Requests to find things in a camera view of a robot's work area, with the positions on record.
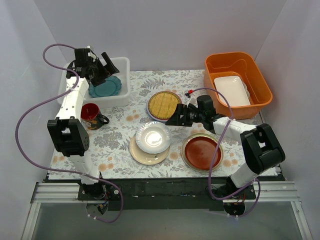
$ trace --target black mug handle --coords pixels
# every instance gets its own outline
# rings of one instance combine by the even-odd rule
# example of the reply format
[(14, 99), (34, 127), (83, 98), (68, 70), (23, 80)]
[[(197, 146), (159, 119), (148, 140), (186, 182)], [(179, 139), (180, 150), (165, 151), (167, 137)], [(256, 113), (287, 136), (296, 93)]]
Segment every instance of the black mug handle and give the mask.
[(104, 119), (105, 120), (105, 121), (102, 122), (103, 125), (110, 123), (109, 118), (107, 118), (105, 115), (98, 114), (97, 117), (100, 118), (100, 119)]

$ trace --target floral tablecloth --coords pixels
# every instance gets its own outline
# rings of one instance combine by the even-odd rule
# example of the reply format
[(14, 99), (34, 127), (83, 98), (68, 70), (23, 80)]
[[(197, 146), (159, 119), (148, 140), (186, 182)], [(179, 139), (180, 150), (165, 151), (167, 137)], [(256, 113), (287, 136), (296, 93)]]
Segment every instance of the floral tablecloth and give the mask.
[[(105, 179), (206, 177), (206, 173), (189, 168), (181, 157), (181, 145), (188, 136), (195, 133), (212, 134), (207, 132), (201, 123), (194, 123), (192, 127), (169, 126), (173, 137), (170, 152), (168, 157), (159, 164), (143, 165), (134, 160), (129, 151), (130, 139), (135, 135), (138, 127), (153, 120), (146, 110), (149, 98), (160, 91), (172, 91), (178, 94), (185, 104), (188, 99), (184, 93), (204, 86), (203, 70), (132, 71), (130, 81), (129, 105), (102, 109), (102, 114), (110, 119), (110, 123), (98, 130), (86, 128), (90, 137), (90, 147), (86, 157), (92, 159)], [(203, 94), (206, 92), (201, 90), (196, 92), (195, 96)], [(262, 120), (258, 114), (242, 122), (259, 125)], [(227, 177), (245, 162), (242, 146), (238, 142), (225, 137), (222, 147), (224, 154), (222, 164), (212, 172), (213, 177)], [(75, 170), (68, 158), (55, 150), (51, 167)], [(276, 176), (277, 173), (272, 168), (262, 175)], [(79, 179), (79, 176), (71, 173), (50, 172), (49, 179)]]

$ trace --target white wall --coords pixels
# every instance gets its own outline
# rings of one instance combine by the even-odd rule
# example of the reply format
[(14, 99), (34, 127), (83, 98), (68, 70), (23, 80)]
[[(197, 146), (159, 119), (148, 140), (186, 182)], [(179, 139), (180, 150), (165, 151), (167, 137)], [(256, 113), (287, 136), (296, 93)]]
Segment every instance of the white wall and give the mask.
[(179, 70), (217, 52), (255, 57), (286, 0), (34, 1), (57, 42), (128, 57), (131, 70)]
[[(58, 92), (60, 71), (47, 66), (42, 50), (54, 38), (32, 0), (0, 0), (0, 239), (21, 238), (36, 184), (46, 172), (22, 157), (14, 138), (19, 117), (30, 107)], [(48, 58), (66, 63), (59, 48)], [(56, 102), (35, 110), (21, 126), (20, 139), (27, 154), (49, 165), (53, 144), (48, 118), (58, 111)]]
[(320, 1), (288, 0), (256, 61), (271, 91), (263, 110), (286, 154), (313, 239), (320, 239)]

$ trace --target orange bin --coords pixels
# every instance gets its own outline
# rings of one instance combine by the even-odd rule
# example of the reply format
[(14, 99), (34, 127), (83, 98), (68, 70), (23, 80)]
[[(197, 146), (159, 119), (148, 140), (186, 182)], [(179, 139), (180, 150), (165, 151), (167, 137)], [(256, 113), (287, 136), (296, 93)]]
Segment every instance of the orange bin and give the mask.
[[(210, 55), (205, 60), (204, 86), (216, 89), (214, 79), (227, 76), (238, 76), (246, 84), (250, 93), (251, 105), (231, 107), (235, 119), (253, 118), (272, 100), (272, 93), (258, 69), (254, 59), (244, 52), (226, 52)], [(213, 100), (216, 112), (231, 116), (229, 108), (222, 103), (218, 94), (207, 90)]]

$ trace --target mug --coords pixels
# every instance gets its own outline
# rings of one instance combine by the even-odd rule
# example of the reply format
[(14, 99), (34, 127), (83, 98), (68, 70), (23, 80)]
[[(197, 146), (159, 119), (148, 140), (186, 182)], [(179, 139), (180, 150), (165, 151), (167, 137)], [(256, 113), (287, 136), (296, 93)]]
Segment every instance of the mug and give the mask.
[(81, 119), (90, 130), (97, 130), (110, 122), (106, 116), (101, 114), (99, 107), (94, 103), (82, 106)]

